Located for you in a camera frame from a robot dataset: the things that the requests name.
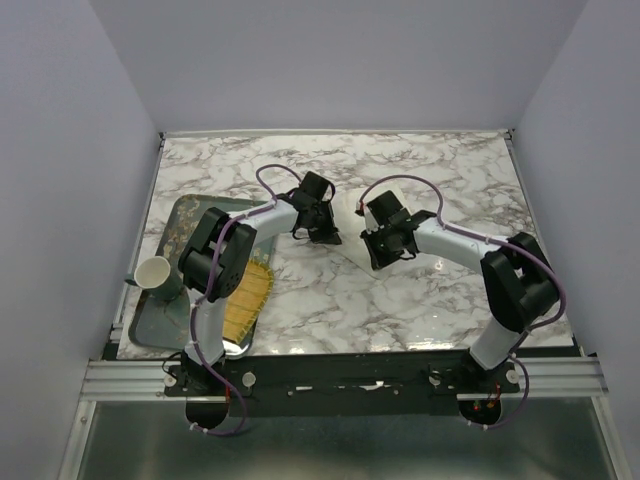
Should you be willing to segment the cream cloth napkin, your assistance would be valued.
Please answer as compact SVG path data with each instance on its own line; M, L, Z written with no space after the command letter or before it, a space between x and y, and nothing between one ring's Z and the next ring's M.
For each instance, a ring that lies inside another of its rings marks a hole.
M365 188L341 187L332 200L334 223L339 230L341 244L334 250L352 262L359 269L375 279L384 279L390 275L388 268L374 271L371 258L364 241L360 238L365 229L365 218L358 216L355 211L359 206L359 198Z

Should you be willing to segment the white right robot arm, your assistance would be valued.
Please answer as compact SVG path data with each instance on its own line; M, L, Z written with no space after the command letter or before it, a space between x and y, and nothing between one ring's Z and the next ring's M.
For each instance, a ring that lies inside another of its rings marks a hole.
M419 254L450 260L482 276L489 309L488 326L468 350L460 379L480 392L496 380L496 369L517 347L535 320L563 299L537 240L526 233L488 237L446 224L435 212L411 214L388 190L362 202L356 213L373 270Z

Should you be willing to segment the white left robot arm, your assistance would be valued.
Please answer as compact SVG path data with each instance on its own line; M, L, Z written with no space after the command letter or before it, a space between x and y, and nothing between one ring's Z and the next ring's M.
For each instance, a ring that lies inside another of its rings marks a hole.
M264 205L235 213L208 209L178 261L183 283L199 297L191 308L189 340L184 348L194 362L187 382L201 395L214 393L222 380L215 365L224 356L223 327L227 298L238 288L254 246L303 229L320 245L339 245L331 200L332 182L308 172L288 193Z

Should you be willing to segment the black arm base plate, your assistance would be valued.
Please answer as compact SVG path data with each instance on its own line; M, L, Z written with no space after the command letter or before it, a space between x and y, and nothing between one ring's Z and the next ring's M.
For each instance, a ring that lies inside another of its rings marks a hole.
M181 358L165 394L233 416L456 415L519 392L513 363L477 369L463 350L247 356L211 371Z

